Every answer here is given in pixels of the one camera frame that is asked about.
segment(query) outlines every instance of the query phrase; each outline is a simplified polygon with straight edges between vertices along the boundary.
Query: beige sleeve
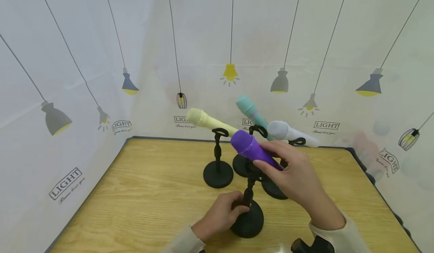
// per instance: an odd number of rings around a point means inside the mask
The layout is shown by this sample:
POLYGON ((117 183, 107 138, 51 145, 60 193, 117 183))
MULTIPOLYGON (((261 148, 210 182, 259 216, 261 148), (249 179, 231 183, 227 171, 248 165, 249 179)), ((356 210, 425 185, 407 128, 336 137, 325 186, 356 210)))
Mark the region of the beige sleeve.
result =
POLYGON ((186 227, 161 253, 199 253, 205 244, 194 235, 191 226, 186 227))
POLYGON ((370 253, 371 251, 363 241, 354 221, 344 212, 342 212, 342 215, 347 223, 340 230, 321 230, 310 222, 309 227, 313 236, 318 235, 330 242, 335 248, 335 253, 370 253))

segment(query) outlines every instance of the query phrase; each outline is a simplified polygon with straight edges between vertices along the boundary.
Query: toy microphone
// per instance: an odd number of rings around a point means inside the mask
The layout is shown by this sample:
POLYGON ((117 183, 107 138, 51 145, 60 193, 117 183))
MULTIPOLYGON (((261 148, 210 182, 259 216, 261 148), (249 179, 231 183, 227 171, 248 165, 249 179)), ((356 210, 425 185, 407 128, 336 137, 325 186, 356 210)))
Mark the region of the toy microphone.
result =
POLYGON ((306 139, 306 146, 317 148, 319 147, 319 141, 312 136, 306 135, 301 131, 297 131, 284 121, 272 121, 268 125, 268 134, 272 135, 275 139, 278 140, 295 140, 299 137, 303 137, 306 139))
MULTIPOLYGON (((241 96, 235 102, 238 109, 248 117, 255 125, 259 125, 268 130, 268 124, 263 117, 258 113, 254 103, 247 96, 241 96)), ((274 140, 270 134, 267 136, 268 141, 274 140)))
POLYGON ((231 139, 231 144, 241 156, 247 157, 252 161, 262 160, 277 170, 283 170, 283 167, 278 164, 270 154, 262 149, 255 137, 245 131, 239 130, 234 133, 231 139))
POLYGON ((208 114, 206 114, 203 110, 199 110, 196 108, 191 108, 187 113, 187 120, 191 124, 197 127, 205 127, 210 130, 215 128, 223 128, 228 131, 229 137, 233 136, 238 130, 228 124, 221 122, 220 120, 214 119, 208 114))

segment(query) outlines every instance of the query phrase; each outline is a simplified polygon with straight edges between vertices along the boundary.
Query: wooden table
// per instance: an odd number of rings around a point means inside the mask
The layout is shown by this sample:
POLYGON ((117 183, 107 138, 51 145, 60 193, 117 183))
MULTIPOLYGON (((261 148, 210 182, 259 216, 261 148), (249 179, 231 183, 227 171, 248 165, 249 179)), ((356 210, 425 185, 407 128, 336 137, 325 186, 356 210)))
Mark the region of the wooden table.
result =
MULTIPOLYGON (((227 143, 221 146, 222 160, 232 164, 235 150, 227 143)), ((372 252, 418 252, 348 151, 300 149, 309 154, 325 190, 355 221, 372 252)), ((202 218, 218 194, 245 190, 246 178, 235 173, 226 188, 205 184, 202 172, 214 160, 213 150, 211 142, 131 139, 51 252, 159 252, 202 218)), ((271 198, 259 182, 254 194, 265 216, 262 232, 241 239, 227 231, 208 242, 207 253, 291 252, 297 238, 312 243, 309 216, 299 205, 271 198)))

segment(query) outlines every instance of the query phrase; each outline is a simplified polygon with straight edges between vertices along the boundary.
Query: purple microphone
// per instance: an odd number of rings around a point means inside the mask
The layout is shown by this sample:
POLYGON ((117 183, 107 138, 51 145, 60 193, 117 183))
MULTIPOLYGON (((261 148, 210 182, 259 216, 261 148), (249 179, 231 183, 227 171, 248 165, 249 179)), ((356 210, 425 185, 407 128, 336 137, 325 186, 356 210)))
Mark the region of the purple microphone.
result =
POLYGON ((231 144, 239 155, 247 157, 252 161, 262 160, 277 170, 283 170, 283 167, 278 164, 270 154, 262 149, 255 137, 245 131, 239 130, 234 133, 231 138, 231 144))

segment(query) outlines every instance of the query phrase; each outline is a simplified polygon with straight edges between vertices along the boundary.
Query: teal microphone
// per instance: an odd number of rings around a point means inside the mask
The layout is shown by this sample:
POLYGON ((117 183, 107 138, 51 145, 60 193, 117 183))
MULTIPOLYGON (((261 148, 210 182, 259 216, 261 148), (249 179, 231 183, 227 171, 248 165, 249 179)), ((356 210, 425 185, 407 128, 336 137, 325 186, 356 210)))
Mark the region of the teal microphone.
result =
MULTIPOLYGON (((263 119, 263 117, 258 113, 258 110, 256 109, 254 103, 247 97, 247 96, 241 96, 237 99, 235 102, 237 104, 238 109, 246 116, 248 117, 253 124, 262 126, 267 130, 268 123, 263 119)), ((274 140, 270 134, 267 136, 268 141, 274 140)))

